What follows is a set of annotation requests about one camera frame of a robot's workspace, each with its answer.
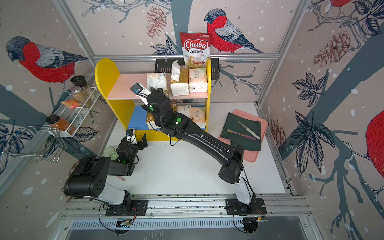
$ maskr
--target pink shelf board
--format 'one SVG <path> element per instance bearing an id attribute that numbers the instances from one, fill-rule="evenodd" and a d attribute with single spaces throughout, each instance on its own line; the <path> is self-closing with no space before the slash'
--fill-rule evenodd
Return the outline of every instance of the pink shelf board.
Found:
<path id="1" fill-rule="evenodd" d="M 170 89 L 170 73 L 167 73 L 168 90 L 170 99 L 180 98 L 208 98 L 208 93 L 190 93 L 189 95 L 173 96 Z M 111 92 L 108 94 L 108 100 L 119 99 L 140 99 L 132 91 L 131 87 L 136 82 L 141 83 L 143 86 L 147 86 L 147 74 L 146 73 L 134 73 L 134 74 L 120 74 Z"/>

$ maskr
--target white tabletop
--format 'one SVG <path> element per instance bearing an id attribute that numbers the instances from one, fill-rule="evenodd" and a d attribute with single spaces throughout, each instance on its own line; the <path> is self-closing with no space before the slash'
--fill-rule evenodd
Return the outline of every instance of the white tabletop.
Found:
<path id="1" fill-rule="evenodd" d="M 219 137 L 228 112 L 235 109 L 257 116 L 253 103 L 211 103 L 208 133 Z M 117 122 L 107 146 L 117 146 L 124 135 L 125 130 Z M 131 194 L 235 193 L 233 184 L 219 178 L 221 165 L 190 143 L 180 141 L 170 146 L 169 141 L 149 141 L 137 155 L 140 161 L 131 176 L 123 177 L 125 182 L 115 176 L 108 176 L 107 182 Z M 257 160 L 244 161 L 243 165 L 256 194 L 285 193 L 266 139 Z"/>

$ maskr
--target glass jar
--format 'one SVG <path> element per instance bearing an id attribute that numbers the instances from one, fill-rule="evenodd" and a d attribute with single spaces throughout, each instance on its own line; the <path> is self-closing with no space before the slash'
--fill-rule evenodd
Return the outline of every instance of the glass jar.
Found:
<path id="1" fill-rule="evenodd" d="M 95 99 L 96 95 L 93 92 L 93 89 L 88 87 L 87 81 L 85 80 L 84 76 L 75 76 L 71 78 L 71 82 L 73 83 L 73 85 L 79 86 L 82 89 L 84 89 L 87 92 L 87 94 L 91 96 L 91 100 Z"/>
<path id="2" fill-rule="evenodd" d="M 67 131 L 70 135 L 73 134 L 75 128 L 70 125 L 65 119 L 60 118 L 56 114 L 53 114 L 45 120 L 51 127 L 55 129 L 60 129 L 62 131 Z"/>
<path id="3" fill-rule="evenodd" d="M 71 92 L 72 92 L 73 98 L 77 102 L 81 103 L 84 108 L 89 108 L 92 105 L 91 99 L 90 98 L 88 99 L 89 95 L 81 87 L 79 86 L 71 87 Z"/>

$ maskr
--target pink cutting board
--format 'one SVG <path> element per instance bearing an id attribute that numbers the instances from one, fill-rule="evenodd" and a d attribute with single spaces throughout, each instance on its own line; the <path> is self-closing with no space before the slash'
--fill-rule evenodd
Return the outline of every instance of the pink cutting board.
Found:
<path id="1" fill-rule="evenodd" d="M 265 132 L 266 132 L 266 128 L 268 127 L 268 122 L 266 120 L 264 120 L 262 118 L 258 118 L 254 115 L 251 115 L 249 113 L 243 112 L 243 111 L 238 110 L 238 109 L 234 110 L 232 113 L 235 114 L 236 116 L 239 116 L 239 117 L 242 117 L 242 118 L 245 118 L 248 120 L 259 121 L 261 129 L 262 129 L 261 130 L 262 135 L 260 136 L 260 140 L 261 141 L 263 140 Z M 219 137 L 218 139 L 220 141 L 226 143 L 226 144 L 231 144 L 231 140 L 229 140 L 229 139 L 222 138 L 222 137 Z M 259 154 L 259 151 L 244 150 L 243 158 L 244 158 L 244 160 L 246 160 L 248 162 L 255 162 L 258 154 Z"/>

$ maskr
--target bird illustration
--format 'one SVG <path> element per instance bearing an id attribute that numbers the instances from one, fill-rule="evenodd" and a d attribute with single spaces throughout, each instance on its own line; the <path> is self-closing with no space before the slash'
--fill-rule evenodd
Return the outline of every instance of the bird illustration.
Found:
<path id="1" fill-rule="evenodd" d="M 38 79 L 49 83 L 62 83 L 74 75 L 74 70 L 87 57 L 67 53 L 59 48 L 51 48 L 31 42 L 29 39 L 16 36 L 7 42 L 9 58 L 18 60 Z"/>
<path id="2" fill-rule="evenodd" d="M 329 11 L 331 10 L 332 7 L 338 7 L 339 8 L 339 14 L 337 16 L 339 16 L 341 14 L 344 14 L 344 12 L 341 12 L 341 7 L 346 5 L 347 3 L 349 3 L 351 0 L 320 0 L 320 1 L 316 2 L 315 5 L 319 4 L 321 2 L 324 2 L 324 1 L 327 1 L 327 2 L 329 2 L 331 4 L 331 7 L 325 13 L 325 15 L 328 16 L 328 13 L 329 13 Z"/>
<path id="3" fill-rule="evenodd" d="M 368 124 L 367 133 L 366 133 L 366 144 L 367 144 L 367 154 L 360 154 L 352 149 L 352 145 L 349 142 L 344 142 L 348 144 L 351 149 L 352 156 L 348 161 L 352 161 L 354 155 L 359 155 L 360 157 L 368 159 L 376 170 L 384 177 L 384 111 L 379 113 L 374 117 L 371 122 Z M 363 182 L 364 185 L 369 187 L 375 195 L 374 199 L 371 199 L 373 202 L 377 202 L 377 195 L 379 192 L 384 190 L 384 186 L 378 190 L 374 190 L 368 183 Z"/>
<path id="4" fill-rule="evenodd" d="M 251 49 L 263 53 L 249 42 L 241 30 L 235 27 L 220 8 L 210 10 L 204 18 L 207 23 L 207 33 L 211 34 L 211 44 L 221 51 L 232 52 L 238 49 Z"/>

